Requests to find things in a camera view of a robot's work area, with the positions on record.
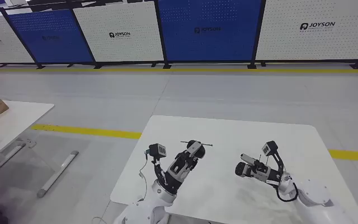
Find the gray floor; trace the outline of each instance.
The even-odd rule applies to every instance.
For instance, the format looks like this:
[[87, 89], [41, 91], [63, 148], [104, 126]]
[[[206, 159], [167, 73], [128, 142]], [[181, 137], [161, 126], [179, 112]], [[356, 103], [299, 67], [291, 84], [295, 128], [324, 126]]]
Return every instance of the gray floor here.
[[[320, 68], [266, 68], [275, 67]], [[41, 124], [141, 132], [153, 114], [310, 124], [327, 148], [358, 151], [354, 73], [46, 72], [49, 68], [1, 72], [0, 98], [54, 103]], [[125, 208], [110, 202], [110, 194], [136, 140], [35, 130], [25, 137], [57, 162], [72, 150], [80, 154], [42, 199], [36, 192], [52, 171], [32, 151], [22, 150], [3, 166], [0, 205], [11, 223], [91, 223], [94, 216], [111, 223]], [[335, 162], [358, 200], [358, 161]], [[171, 223], [207, 222], [174, 216]]]

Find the white table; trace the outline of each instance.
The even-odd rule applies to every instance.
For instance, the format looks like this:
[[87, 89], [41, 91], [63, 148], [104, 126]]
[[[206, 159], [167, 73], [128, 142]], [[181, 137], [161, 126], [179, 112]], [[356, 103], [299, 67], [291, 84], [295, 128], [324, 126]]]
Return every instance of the white table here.
[[[6, 100], [4, 100], [4, 102], [8, 105], [9, 109], [0, 114], [0, 152], [7, 147], [12, 147], [13, 149], [8, 154], [2, 156], [0, 167], [20, 149], [25, 146], [33, 148], [36, 145], [36, 142], [30, 139], [24, 141], [18, 139], [18, 137], [55, 106], [54, 104], [40, 104], [36, 102]], [[37, 196], [42, 198], [78, 152], [73, 151], [60, 166], [54, 163], [51, 158], [47, 158], [45, 155], [39, 153], [36, 154], [55, 171], [55, 174], [37, 193]]]
[[[324, 183], [358, 223], [358, 206], [319, 134], [310, 125], [153, 116], [121, 173], [111, 200], [129, 204], [144, 195], [144, 180], [138, 170], [145, 162], [143, 151], [150, 144], [166, 147], [167, 157], [161, 159], [166, 170], [177, 153], [185, 149], [180, 141], [191, 139], [214, 146], [205, 147], [206, 155], [190, 172], [167, 212], [228, 224], [300, 223], [293, 205], [279, 201], [272, 187], [234, 173], [241, 153], [259, 158], [262, 146], [274, 140], [288, 172]], [[273, 159], [268, 165], [277, 169]], [[148, 162], [143, 174], [150, 190], [156, 179], [153, 164]]]

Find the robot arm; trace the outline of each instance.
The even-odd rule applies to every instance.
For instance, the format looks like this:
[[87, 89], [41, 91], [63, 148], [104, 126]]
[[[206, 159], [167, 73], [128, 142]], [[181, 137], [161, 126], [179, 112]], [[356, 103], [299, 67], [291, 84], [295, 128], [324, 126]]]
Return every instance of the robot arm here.
[[114, 224], [164, 224], [168, 215], [164, 207], [173, 204], [177, 197], [177, 191], [184, 182], [186, 176], [197, 164], [198, 159], [205, 155], [205, 148], [201, 142], [191, 140], [187, 143], [187, 149], [179, 153], [174, 162], [164, 172], [160, 159], [166, 157], [166, 148], [160, 144], [152, 144], [145, 151], [145, 157], [153, 157], [154, 172], [157, 179], [152, 184], [152, 190], [148, 195], [133, 204], [128, 205], [119, 215]]
[[[259, 160], [241, 154], [235, 173], [240, 177], [256, 178], [276, 189], [277, 197], [283, 202], [293, 202], [305, 224], [353, 224], [353, 220], [329, 194], [326, 186], [313, 180], [299, 181], [288, 172], [277, 152], [274, 141], [267, 142], [262, 151], [265, 156], [273, 156], [279, 169], [274, 170]], [[280, 197], [289, 195], [290, 199]]]

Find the blue panel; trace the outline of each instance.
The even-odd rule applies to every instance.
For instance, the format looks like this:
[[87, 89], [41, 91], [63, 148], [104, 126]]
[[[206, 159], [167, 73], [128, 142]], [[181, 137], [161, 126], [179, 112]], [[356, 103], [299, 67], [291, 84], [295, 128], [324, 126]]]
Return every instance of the blue panel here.
[[23, 13], [9, 17], [38, 62], [92, 61], [70, 10]]
[[261, 0], [159, 0], [168, 60], [250, 60]]

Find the pegboard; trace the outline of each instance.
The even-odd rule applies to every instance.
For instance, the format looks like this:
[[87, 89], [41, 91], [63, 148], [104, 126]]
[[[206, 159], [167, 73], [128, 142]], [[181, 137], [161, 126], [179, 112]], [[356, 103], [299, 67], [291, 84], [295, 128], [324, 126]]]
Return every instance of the pegboard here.
[[22, 45], [3, 16], [0, 17], [0, 63], [33, 63], [31, 56]]
[[357, 0], [267, 0], [256, 59], [356, 59], [357, 9]]
[[251, 60], [261, 0], [160, 0], [168, 60]]
[[163, 60], [154, 2], [74, 9], [97, 62]]
[[92, 61], [70, 10], [22, 13], [9, 18], [39, 63]]

